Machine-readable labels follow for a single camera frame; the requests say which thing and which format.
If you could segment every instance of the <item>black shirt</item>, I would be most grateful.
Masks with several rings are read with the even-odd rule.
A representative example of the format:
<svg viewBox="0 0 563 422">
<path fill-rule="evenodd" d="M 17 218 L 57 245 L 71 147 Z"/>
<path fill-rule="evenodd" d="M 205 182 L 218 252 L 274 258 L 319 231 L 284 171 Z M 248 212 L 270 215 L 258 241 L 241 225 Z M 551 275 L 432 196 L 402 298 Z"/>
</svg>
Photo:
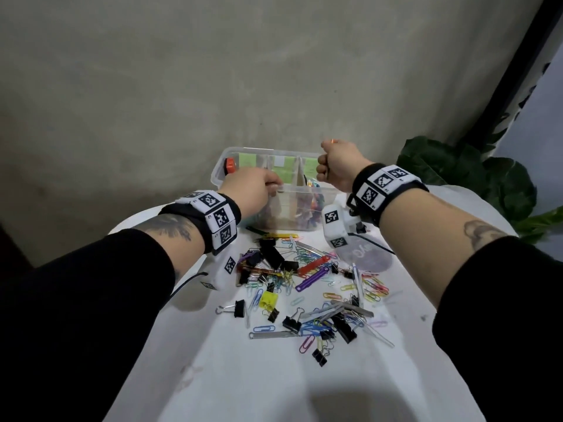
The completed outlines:
<svg viewBox="0 0 563 422">
<path fill-rule="evenodd" d="M 553 322 L 550 286 L 562 277 L 562 263 L 506 237 L 473 255 L 447 287 L 433 334 L 487 418 L 529 411 L 539 390 L 548 397 L 541 369 L 554 367 L 545 349 L 554 335 L 539 326 Z M 1 284 L 3 412 L 101 421 L 173 286 L 168 255 L 135 229 Z"/>
</svg>

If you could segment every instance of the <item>wire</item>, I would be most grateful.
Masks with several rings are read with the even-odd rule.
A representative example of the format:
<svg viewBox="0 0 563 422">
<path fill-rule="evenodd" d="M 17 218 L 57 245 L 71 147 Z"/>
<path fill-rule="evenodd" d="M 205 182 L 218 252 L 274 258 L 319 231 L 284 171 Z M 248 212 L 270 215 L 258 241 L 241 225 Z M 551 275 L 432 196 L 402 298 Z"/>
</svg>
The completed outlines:
<svg viewBox="0 0 563 422">
<path fill-rule="evenodd" d="M 172 294 L 170 295 L 170 297 L 168 298 L 168 300 L 165 302 L 165 305 L 170 302 L 172 300 L 172 298 L 174 297 L 174 295 L 176 295 L 176 293 L 179 292 L 179 290 L 184 287 L 187 283 L 189 283 L 189 281 L 193 280 L 195 277 L 199 277 L 201 275 L 209 275 L 207 274 L 207 272 L 205 271 L 201 271 L 198 272 L 197 274 L 194 274 L 193 276 L 191 276 L 190 278 L 188 278 L 186 281 L 184 281 L 180 287 L 178 287 L 175 291 L 172 292 Z"/>
<path fill-rule="evenodd" d="M 364 239 L 365 241 L 369 241 L 371 244 L 375 244 L 378 248 L 384 249 L 385 251 L 388 251 L 388 252 L 391 253 L 392 255 L 395 254 L 395 252 L 392 251 L 391 249 L 388 249 L 388 248 L 386 248 L 385 246 L 382 246 L 381 244 L 377 244 L 375 241 L 372 241 L 372 240 L 370 240 L 370 239 L 367 239 L 367 238 L 365 238 L 363 235 L 356 234 L 356 233 L 354 233 L 354 232 L 349 232 L 348 235 L 353 235 L 353 236 L 356 236 L 356 237 L 360 237 L 361 239 Z"/>
</svg>

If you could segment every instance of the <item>clear plastic box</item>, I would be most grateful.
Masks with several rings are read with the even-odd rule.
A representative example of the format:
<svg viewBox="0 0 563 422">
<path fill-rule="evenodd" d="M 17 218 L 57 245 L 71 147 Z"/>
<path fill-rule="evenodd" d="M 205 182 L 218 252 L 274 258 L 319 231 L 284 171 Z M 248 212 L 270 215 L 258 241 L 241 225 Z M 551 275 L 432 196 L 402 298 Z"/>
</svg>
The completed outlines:
<svg viewBox="0 0 563 422">
<path fill-rule="evenodd" d="M 264 167 L 276 171 L 284 185 L 276 197 L 258 213 L 251 225 L 260 229 L 289 229 L 312 231 L 322 228 L 321 211 L 332 204 L 338 190 L 316 181 L 317 158 L 311 152 L 278 151 L 263 148 L 226 148 L 211 173 L 211 183 L 221 187 L 225 178 L 225 159 L 232 157 L 237 168 Z"/>
</svg>

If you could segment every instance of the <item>red object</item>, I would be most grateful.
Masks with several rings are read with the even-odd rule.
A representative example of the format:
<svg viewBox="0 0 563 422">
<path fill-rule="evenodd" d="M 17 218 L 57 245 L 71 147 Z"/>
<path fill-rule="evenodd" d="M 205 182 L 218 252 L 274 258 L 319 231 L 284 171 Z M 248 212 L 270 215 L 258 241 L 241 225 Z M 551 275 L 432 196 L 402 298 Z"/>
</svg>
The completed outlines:
<svg viewBox="0 0 563 422">
<path fill-rule="evenodd" d="M 227 176 L 229 173 L 235 173 L 236 172 L 235 159 L 232 157 L 226 158 L 224 168 L 225 168 L 225 176 Z"/>
<path fill-rule="evenodd" d="M 313 269 L 315 269 L 316 267 L 322 265 L 323 263 L 327 263 L 330 260 L 330 256 L 323 256 L 322 258 L 319 258 L 311 263 L 306 264 L 304 267 L 301 267 L 297 270 L 297 274 L 300 277 L 305 276 L 305 274 Z"/>
</svg>

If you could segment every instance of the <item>forearm tattoo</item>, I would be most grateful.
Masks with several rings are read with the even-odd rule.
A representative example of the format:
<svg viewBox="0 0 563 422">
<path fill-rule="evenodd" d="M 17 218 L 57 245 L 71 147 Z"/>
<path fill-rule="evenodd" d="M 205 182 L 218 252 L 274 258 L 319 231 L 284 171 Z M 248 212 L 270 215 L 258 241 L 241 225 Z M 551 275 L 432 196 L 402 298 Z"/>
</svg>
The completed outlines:
<svg viewBox="0 0 563 422">
<path fill-rule="evenodd" d="M 156 232 L 159 235 L 167 235 L 171 239 L 182 237 L 186 241 L 191 241 L 190 230 L 194 229 L 194 224 L 183 216 L 170 213 L 158 215 L 149 220 L 145 220 L 133 227 L 139 231 Z"/>
<path fill-rule="evenodd" d="M 505 237 L 507 234 L 482 220 L 470 220 L 465 223 L 465 235 L 471 239 L 473 250 L 477 251 L 491 241 Z"/>
</svg>

